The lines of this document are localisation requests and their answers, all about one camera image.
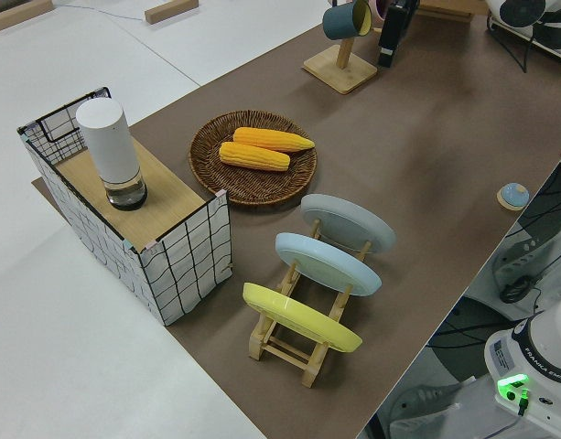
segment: corn cob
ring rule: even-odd
[[[237,128],[233,133],[233,141],[283,153],[294,153],[315,146],[312,140],[308,140],[298,134],[249,126]]]
[[[290,157],[286,154],[237,142],[223,142],[219,159],[227,165],[263,171],[287,171],[290,165]]]

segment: brown tabletop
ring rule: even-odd
[[[331,44],[314,28],[132,128],[207,197],[187,160],[200,127],[236,110],[282,114],[317,143],[308,191],[346,198],[396,231],[392,250],[366,259],[383,287],[352,297],[341,320],[362,345],[331,351],[307,389],[300,369],[248,358],[258,316],[242,300],[244,282],[281,280],[275,235],[307,225],[294,204],[232,209],[232,278],[168,330],[270,438],[354,438],[517,218],[498,189],[519,182],[534,193],[561,153],[561,61],[534,50],[522,73],[483,17],[416,17],[394,68],[345,96],[301,68]],[[353,52],[374,63],[377,37],[357,38]],[[321,310],[333,299],[306,280],[294,297]]]

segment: white cylinder speaker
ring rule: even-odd
[[[141,207],[147,188],[120,103],[90,99],[77,109],[76,119],[109,202],[120,210]]]

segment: mug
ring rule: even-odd
[[[361,37],[372,28],[372,11],[366,0],[333,6],[323,15],[323,31],[328,39]]]

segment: blue round object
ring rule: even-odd
[[[515,208],[523,208],[530,199],[528,189],[519,183],[509,183],[502,187],[500,191],[502,198],[506,203],[514,206]]]

